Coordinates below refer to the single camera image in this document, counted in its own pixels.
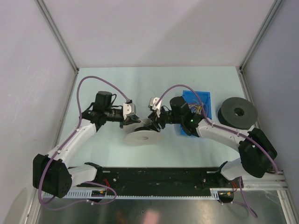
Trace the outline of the white cable spool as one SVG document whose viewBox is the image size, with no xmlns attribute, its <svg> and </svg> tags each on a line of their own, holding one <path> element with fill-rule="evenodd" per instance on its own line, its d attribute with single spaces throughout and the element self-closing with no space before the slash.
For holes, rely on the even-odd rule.
<svg viewBox="0 0 299 224">
<path fill-rule="evenodd" d="M 140 123 L 133 123 L 124 126 L 123 130 L 126 133 L 124 142 L 130 146 L 145 146 L 152 145 L 162 139 L 162 134 L 154 129 L 149 118 L 139 119 Z"/>
</svg>

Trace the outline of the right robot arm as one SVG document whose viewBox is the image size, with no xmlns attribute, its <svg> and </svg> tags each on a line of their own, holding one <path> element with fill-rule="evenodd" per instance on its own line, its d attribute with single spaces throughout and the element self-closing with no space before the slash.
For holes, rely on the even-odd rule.
<svg viewBox="0 0 299 224">
<path fill-rule="evenodd" d="M 277 169 L 277 152 L 261 129 L 240 130 L 206 118 L 191 111 L 183 97 L 170 100 L 170 110 L 162 108 L 159 98 L 151 98 L 149 115 L 153 126 L 161 131 L 167 124 L 179 124 L 188 136 L 207 138 L 226 145 L 239 153 L 239 158 L 220 166 L 215 181 L 227 187 L 233 179 L 244 175 L 262 178 L 270 168 Z"/>
</svg>

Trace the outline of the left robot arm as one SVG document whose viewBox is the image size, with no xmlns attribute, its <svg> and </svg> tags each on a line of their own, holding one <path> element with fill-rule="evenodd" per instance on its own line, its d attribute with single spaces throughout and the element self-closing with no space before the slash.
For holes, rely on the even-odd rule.
<svg viewBox="0 0 299 224">
<path fill-rule="evenodd" d="M 78 126 L 66 140 L 46 155 L 38 154 L 33 159 L 33 186 L 39 191 L 62 198 L 77 185 L 89 182 L 99 186 L 103 182 L 103 174 L 98 172 L 100 166 L 86 162 L 79 167 L 71 168 L 70 162 L 79 149 L 106 122 L 118 122 L 124 126 L 137 120 L 136 107 L 129 100 L 122 106 L 113 105 L 116 95 L 107 91 L 99 91 L 95 101 L 80 114 Z"/>
</svg>

